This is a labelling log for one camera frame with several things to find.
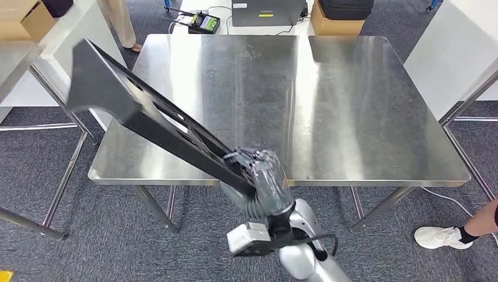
black metal bracket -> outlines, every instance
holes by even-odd
[[[88,39],[73,49],[67,108],[103,109],[124,127],[240,193],[255,193],[243,168],[223,159],[232,150]]]

black sock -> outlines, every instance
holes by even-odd
[[[462,242],[463,244],[469,244],[470,242],[475,241],[477,240],[477,238],[479,238],[479,236],[476,237],[467,233],[467,231],[465,231],[465,228],[463,227],[457,227],[457,228],[460,230],[460,234],[462,235],[462,238],[459,241]]]

person's foot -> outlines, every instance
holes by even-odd
[[[127,48],[127,49],[128,49],[128,50],[131,50],[131,51],[135,51],[135,52],[137,52],[137,53],[140,53],[140,51],[142,50],[142,46],[141,46],[140,44],[138,44],[138,43],[135,43],[135,44],[133,45],[133,47],[131,47],[131,48]]]
[[[473,243],[462,243],[460,241],[462,235],[457,227],[421,227],[415,231],[414,236],[418,245],[426,249],[450,246],[455,249],[464,250],[472,246]]]

black bag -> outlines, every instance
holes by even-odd
[[[64,16],[73,5],[73,0],[42,0],[53,18]]]
[[[362,20],[372,12],[374,0],[318,0],[328,19]]]

cardboard box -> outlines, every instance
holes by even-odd
[[[315,35],[353,35],[358,36],[361,28],[363,27],[363,21],[336,21],[327,19],[325,14],[320,7],[318,0],[315,0],[313,8],[311,9],[311,26],[313,26],[313,31]]]
[[[0,41],[40,42],[54,24],[40,0],[0,0]]]

